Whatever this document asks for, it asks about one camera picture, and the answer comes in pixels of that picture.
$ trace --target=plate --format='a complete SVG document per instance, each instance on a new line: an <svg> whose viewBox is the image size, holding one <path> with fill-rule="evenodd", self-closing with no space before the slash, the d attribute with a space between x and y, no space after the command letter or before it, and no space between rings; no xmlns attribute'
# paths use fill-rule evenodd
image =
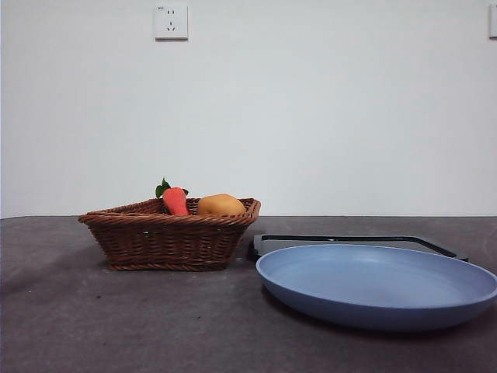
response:
<svg viewBox="0 0 497 373"><path fill-rule="evenodd" d="M261 256L257 271L281 302L362 329L455 326L497 298L497 277L446 256L368 245L309 245Z"/></svg>

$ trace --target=electrical socket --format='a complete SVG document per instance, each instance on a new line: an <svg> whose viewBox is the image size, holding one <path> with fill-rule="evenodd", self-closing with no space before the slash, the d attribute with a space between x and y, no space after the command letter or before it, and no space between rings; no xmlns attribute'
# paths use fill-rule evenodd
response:
<svg viewBox="0 0 497 373"><path fill-rule="evenodd" d="M497 2L490 4L490 39L497 40Z"/></svg>
<svg viewBox="0 0 497 373"><path fill-rule="evenodd" d="M157 4L154 10L155 39L188 39L188 6Z"/></svg>

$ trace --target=mango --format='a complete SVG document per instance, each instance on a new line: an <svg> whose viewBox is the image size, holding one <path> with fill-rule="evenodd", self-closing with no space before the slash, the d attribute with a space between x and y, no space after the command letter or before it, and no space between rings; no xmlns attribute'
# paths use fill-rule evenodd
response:
<svg viewBox="0 0 497 373"><path fill-rule="evenodd" d="M198 215L240 215L246 212L245 206L229 194L215 194L199 199L196 209Z"/></svg>

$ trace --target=dark gray tablecloth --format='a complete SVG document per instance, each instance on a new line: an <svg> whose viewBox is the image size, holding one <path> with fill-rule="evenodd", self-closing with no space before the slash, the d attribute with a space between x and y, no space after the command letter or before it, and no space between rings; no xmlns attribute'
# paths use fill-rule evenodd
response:
<svg viewBox="0 0 497 373"><path fill-rule="evenodd" d="M2 372L497 373L497 305L452 329L374 333L262 287L256 234L420 235L497 273L497 218L261 217L219 272L113 272L75 217L2 220Z"/></svg>

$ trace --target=basket rim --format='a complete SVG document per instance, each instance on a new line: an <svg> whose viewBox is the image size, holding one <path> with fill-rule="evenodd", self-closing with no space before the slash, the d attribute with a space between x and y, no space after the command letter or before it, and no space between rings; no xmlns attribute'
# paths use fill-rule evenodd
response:
<svg viewBox="0 0 497 373"><path fill-rule="evenodd" d="M141 204L151 204L157 203L160 198L151 198L149 200L144 200L142 202L137 202L134 204L126 204L122 206L107 208L103 210L90 211L86 214L80 215L78 220L81 223L91 224L98 223L102 221L114 221L115 223L138 223L138 222L148 222L148 223L189 223L189 224L208 224L208 225L218 225L218 224L251 224L259 216L260 202L255 198L238 198L239 201L250 201L250 206L247 207L247 211L243 214L238 215L223 215L223 216L213 216L213 215L168 215L168 214L143 214L137 212L114 212L117 208L132 208L139 206ZM188 198L189 201L196 201L199 198Z"/></svg>

